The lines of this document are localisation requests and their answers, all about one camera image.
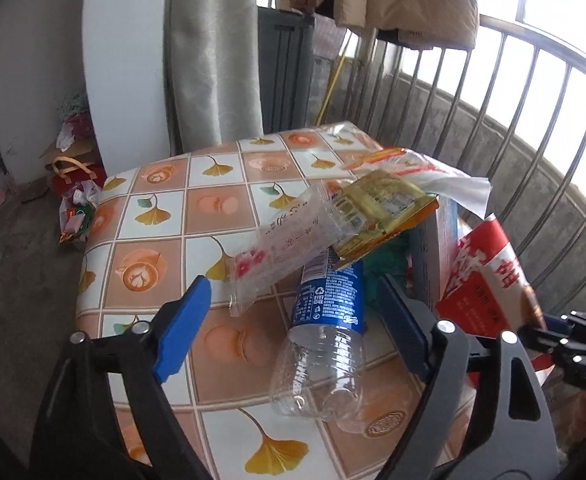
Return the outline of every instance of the curtain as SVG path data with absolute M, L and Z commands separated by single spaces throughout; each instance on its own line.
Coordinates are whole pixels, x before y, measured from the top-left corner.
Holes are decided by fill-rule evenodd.
M 255 0 L 169 0 L 169 89 L 183 152 L 262 135 Z

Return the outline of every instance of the red and white bag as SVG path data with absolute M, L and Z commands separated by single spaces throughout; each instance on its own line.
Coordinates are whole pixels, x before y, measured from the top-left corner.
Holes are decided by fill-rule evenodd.
M 497 337 L 524 324 L 546 328 L 533 287 L 527 282 L 513 246 L 494 215 L 461 238 L 439 317 L 466 333 Z M 548 368 L 547 356 L 533 359 L 535 370 Z

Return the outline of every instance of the tablecloth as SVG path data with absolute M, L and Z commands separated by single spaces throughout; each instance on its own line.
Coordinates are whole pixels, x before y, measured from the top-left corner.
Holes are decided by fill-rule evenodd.
M 115 335 L 180 298 L 199 274 L 238 250 L 279 206 L 316 180 L 353 177 L 341 166 L 380 149 L 366 135 L 299 130 L 176 156 L 108 179 L 86 246 L 77 327 Z M 216 479 L 373 479 L 415 410 L 423 385 L 404 367 L 383 324 L 365 316 L 364 406 L 355 420 L 277 415 L 268 389 L 299 274 L 230 317 L 223 273 L 180 372 L 163 384 L 202 462 Z M 121 377 L 110 375 L 133 458 L 148 463 Z M 460 400 L 443 462 L 459 452 L 473 390 Z

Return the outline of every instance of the plastic bottle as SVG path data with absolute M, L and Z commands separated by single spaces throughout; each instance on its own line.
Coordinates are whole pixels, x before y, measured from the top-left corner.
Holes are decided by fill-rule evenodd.
M 284 415 L 340 420 L 362 403 L 362 262 L 333 270 L 335 261 L 324 251 L 302 273 L 271 380 L 271 401 Z

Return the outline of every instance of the concrete wall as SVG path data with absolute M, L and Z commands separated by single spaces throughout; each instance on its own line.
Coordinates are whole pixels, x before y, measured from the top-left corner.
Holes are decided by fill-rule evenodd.
M 0 151 L 18 184 L 60 128 L 58 107 L 84 84 L 82 0 L 0 0 Z
M 330 62 L 321 58 L 315 59 L 313 82 L 311 83 L 311 97 L 307 115 L 307 122 L 312 124 L 330 70 Z M 331 100 L 327 120 L 342 120 L 342 108 L 345 91 L 348 84 L 350 65 L 343 70 L 335 94 Z M 360 127 L 365 126 L 365 118 L 369 108 L 374 77 L 367 88 L 367 95 L 361 113 Z M 388 95 L 391 78 L 385 76 L 378 94 L 377 106 L 372 117 L 369 134 L 385 146 L 410 146 L 415 138 L 417 127 L 422 118 L 428 92 L 428 85 L 419 85 L 411 98 L 411 105 L 406 124 L 398 132 L 398 124 L 407 91 L 409 78 L 399 80 L 396 91 L 391 97 L 390 107 L 385 126 L 379 128 L 379 119 L 383 104 Z M 451 97 L 444 92 L 438 92 L 428 114 L 428 120 L 420 140 L 418 151 L 428 155 L 433 153 L 439 134 L 442 130 L 446 114 L 450 107 Z M 451 166 L 457 166 L 457 161 L 465 146 L 468 135 L 473 128 L 476 110 L 468 105 L 460 104 L 455 115 L 452 127 L 442 149 L 439 159 Z M 467 173 L 476 176 L 485 176 L 500 147 L 505 133 L 505 127 L 488 118 L 480 127 L 471 149 L 471 156 L 467 167 L 462 168 Z M 514 137 L 495 176 L 491 179 L 493 190 L 490 196 L 488 211 L 499 213 L 512 196 L 528 165 L 534 156 L 534 150 L 525 142 Z M 511 240 L 513 247 L 524 239 L 539 216 L 542 214 L 562 180 L 561 175 L 551 164 L 543 161 L 533 174 L 512 213 L 503 222 L 504 230 Z M 577 230 L 586 215 L 586 199 L 573 186 L 560 200 L 557 208 L 550 216 L 544 227 L 537 234 L 531 244 L 519 255 L 519 259 L 529 282 L 533 282 L 546 266 L 554 259 L 571 235 Z M 537 296 L 545 312 L 553 310 L 569 294 L 573 288 L 586 276 L 586 229 L 559 266 L 537 288 Z M 586 287 L 566 306 L 567 310 L 581 310 L 586 312 Z
M 84 0 L 86 90 L 107 174 L 170 156 L 165 0 Z

